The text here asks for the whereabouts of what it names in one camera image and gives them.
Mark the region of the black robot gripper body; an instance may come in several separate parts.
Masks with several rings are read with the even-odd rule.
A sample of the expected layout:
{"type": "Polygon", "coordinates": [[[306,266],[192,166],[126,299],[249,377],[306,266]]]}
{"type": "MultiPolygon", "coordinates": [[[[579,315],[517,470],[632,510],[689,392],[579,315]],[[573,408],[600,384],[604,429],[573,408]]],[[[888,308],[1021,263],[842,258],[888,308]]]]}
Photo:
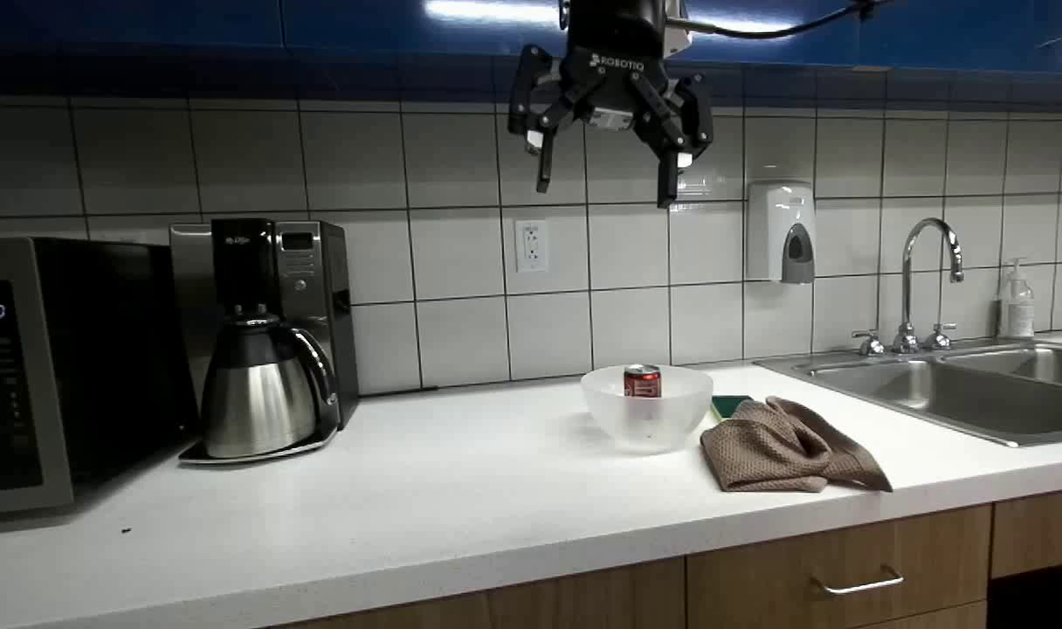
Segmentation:
{"type": "Polygon", "coordinates": [[[566,53],[529,45],[529,105],[573,119],[632,131],[652,155],[714,139],[695,76],[670,80],[663,66],[663,0],[560,0],[566,53]]]}

